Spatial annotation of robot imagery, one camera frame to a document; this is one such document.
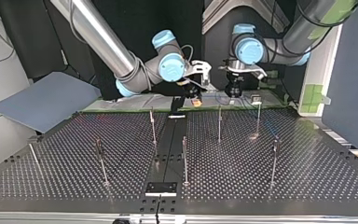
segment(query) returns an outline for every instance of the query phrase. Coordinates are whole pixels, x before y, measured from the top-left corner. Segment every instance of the black cable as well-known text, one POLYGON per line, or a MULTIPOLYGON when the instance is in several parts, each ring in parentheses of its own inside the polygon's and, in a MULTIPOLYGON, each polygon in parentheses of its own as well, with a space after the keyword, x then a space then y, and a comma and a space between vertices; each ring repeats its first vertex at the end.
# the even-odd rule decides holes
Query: black cable
POLYGON ((214 99, 217 101, 217 103, 219 103, 220 105, 229 105, 231 99, 228 101, 228 104, 222 104, 222 102, 220 102, 220 100, 217 99, 217 93, 218 93, 218 92, 215 92, 215 93, 214 93, 214 99))
POLYGON ((272 16, 271 16, 271 26, 274 27, 274 16, 275 16, 275 11, 277 9, 277 0, 274 1, 274 5, 272 7, 272 16))
POLYGON ((297 57, 304 56, 304 55, 306 55, 306 54, 308 54, 308 53, 313 52, 315 49, 317 49, 317 48, 324 42, 324 40, 327 38, 327 36, 328 36, 328 34, 330 33, 331 30, 333 30, 333 27, 330 27, 330 28, 328 29, 328 31, 324 34, 324 37, 322 37, 322 39, 318 42, 317 45, 313 46, 312 48, 310 48, 309 50, 305 51, 304 53, 292 52, 291 50, 289 50, 289 49, 284 45, 284 41, 283 41, 283 40, 282 40, 282 46, 283 46, 283 48, 284 48, 287 52, 289 52, 289 53, 291 53, 291 54, 293 54, 293 55, 296 55, 297 57))
POLYGON ((289 97, 292 98, 293 104, 295 104, 295 106, 298 108, 298 104, 295 102, 295 98, 293 98, 293 96, 290 94, 289 90, 287 90, 286 85, 284 85, 284 82, 283 82, 282 78, 280 78, 280 81, 281 81, 281 83, 282 83, 282 86, 283 86, 283 88, 284 88, 284 91, 286 91, 286 94, 288 94, 289 97))
POLYGON ((14 48, 11 50, 10 54, 6 56, 6 58, 0 59, 0 62, 6 61, 7 59, 11 58, 14 54, 14 48))
POLYGON ((301 56, 304 56, 308 53, 311 53, 313 52, 314 50, 316 50, 323 42, 324 40, 327 38, 327 35, 330 33, 330 31, 332 30, 332 28, 330 28, 325 34, 324 34, 324 37, 319 41, 319 43, 317 45, 315 45, 314 47, 312 47, 311 49, 303 52, 303 53, 296 53, 296 52, 292 52, 290 50, 287 49, 287 47, 284 45, 284 42, 282 41, 282 45, 284 47, 285 50, 287 50, 289 53, 293 54, 293 55, 286 55, 286 54, 282 54, 280 52, 278 52, 276 49, 277 49, 277 46, 278 46, 278 42, 275 41, 275 50, 270 48, 266 41, 264 40, 264 37, 259 35, 259 34, 255 34, 256 38, 258 40, 260 40, 260 42, 263 44, 264 47, 266 47, 266 49, 268 49, 269 51, 271 51, 272 53, 274 53, 274 59, 275 59, 275 54, 276 55, 280 55, 280 56, 283 56, 283 57, 286 57, 286 58, 297 58, 297 57, 301 57, 301 56))
POLYGON ((339 26, 339 25, 343 24, 345 21, 347 21, 350 18, 351 14, 353 14, 353 12, 356 10, 356 8, 358 8, 358 1, 357 1, 357 3, 351 9, 351 14, 349 16, 347 16, 345 19, 343 19, 342 21, 334 22, 334 23, 323 23, 320 21, 313 20, 309 16, 307 16, 307 14, 304 12, 303 8, 298 3, 298 0, 296 0, 296 4, 297 4, 298 11, 300 12, 301 16, 305 20, 307 20, 309 23, 311 23, 313 25, 325 27, 325 28, 332 28, 332 27, 339 26))

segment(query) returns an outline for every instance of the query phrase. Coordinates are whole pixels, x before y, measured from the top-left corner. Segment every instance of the vertical rod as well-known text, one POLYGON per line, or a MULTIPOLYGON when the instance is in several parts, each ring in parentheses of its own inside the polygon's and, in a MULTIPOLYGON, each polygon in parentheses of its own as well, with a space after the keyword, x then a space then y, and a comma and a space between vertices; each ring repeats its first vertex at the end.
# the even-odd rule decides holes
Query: vertical rod
POLYGON ((103 169, 103 178, 104 178, 104 185, 107 187, 110 185, 109 180, 107 179, 107 174, 106 174, 106 168, 104 166, 104 162, 103 162, 103 143, 100 137, 97 137, 96 139, 96 153, 97 153, 97 159, 100 161, 101 163, 101 167, 103 169))
POLYGON ((39 159, 37 158, 36 152, 34 151, 34 145, 32 145, 32 143, 29 143, 28 146, 31 149, 31 152, 34 157, 34 161, 36 162, 37 168, 39 169, 40 174, 43 176, 42 167, 40 166, 39 159))
POLYGON ((219 106, 219 136, 218 136, 218 142, 220 143, 222 141, 222 107, 219 106))
POLYGON ((261 104, 258 105, 257 119, 260 119, 261 116, 261 104))
POLYGON ((155 120, 153 118, 153 108, 150 110, 150 122, 152 123, 152 130, 153 130, 153 144, 157 144, 156 139, 156 128, 155 128, 155 120))
POLYGON ((275 178, 276 164, 277 164, 279 152, 281 150, 281 141, 278 136, 275 137, 272 149, 274 151, 274 164, 272 166, 271 187, 275 185, 274 178, 275 178))
POLYGON ((34 146, 32 145, 32 143, 28 144, 28 146, 32 151, 32 155, 34 156, 34 161, 36 161, 37 165, 39 165, 39 159, 37 158, 36 153, 34 152, 34 146))
POLYGON ((107 174, 106 174, 105 166, 104 166, 104 163, 103 163, 103 159, 101 159, 101 166, 103 167, 103 177, 104 177, 104 179, 105 179, 104 184, 105 184, 106 186, 109 186, 110 183, 109 183, 109 180, 107 179, 107 174))
POLYGON ((183 141, 182 141, 182 157, 183 157, 183 161, 185 163, 185 186, 188 185, 188 179, 187 179, 187 139, 184 136, 183 137, 183 141))
POLYGON ((274 178, 275 178, 275 170, 276 170, 276 165, 277 165, 277 155, 276 152, 274 152, 274 164, 272 166, 272 176, 271 176, 271 187, 274 186, 274 178))

